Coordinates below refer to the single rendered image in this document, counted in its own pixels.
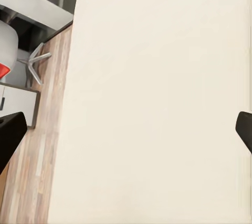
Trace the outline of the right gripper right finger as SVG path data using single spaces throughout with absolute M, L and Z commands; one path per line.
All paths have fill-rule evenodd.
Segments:
M 241 111 L 237 117 L 235 130 L 252 154 L 252 114 Z

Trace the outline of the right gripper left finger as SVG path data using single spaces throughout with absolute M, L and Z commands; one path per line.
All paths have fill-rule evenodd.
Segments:
M 22 111 L 0 117 L 0 175 L 27 131 Z

